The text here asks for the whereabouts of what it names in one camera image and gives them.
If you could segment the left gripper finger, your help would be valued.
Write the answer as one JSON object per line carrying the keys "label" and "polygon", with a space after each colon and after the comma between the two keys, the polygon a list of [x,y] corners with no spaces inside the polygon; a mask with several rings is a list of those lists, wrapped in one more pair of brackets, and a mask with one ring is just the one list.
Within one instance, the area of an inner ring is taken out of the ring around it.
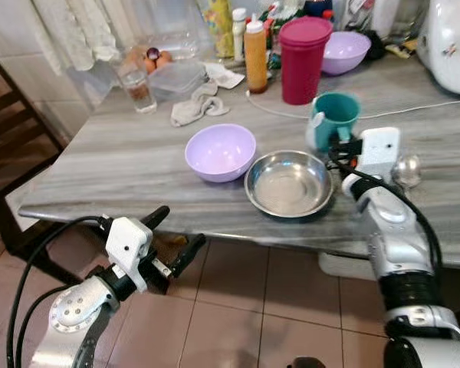
{"label": "left gripper finger", "polygon": [[178,256],[168,265],[168,269],[171,271],[170,277],[178,279],[184,270],[194,261],[199,250],[203,248],[203,245],[208,243],[208,239],[203,234],[197,234],[188,239],[187,245]]}
{"label": "left gripper finger", "polygon": [[152,211],[152,213],[143,217],[141,223],[149,230],[154,231],[161,223],[163,223],[164,220],[166,220],[169,214],[170,207],[167,205],[161,205],[160,207],[157,207],[156,210]]}

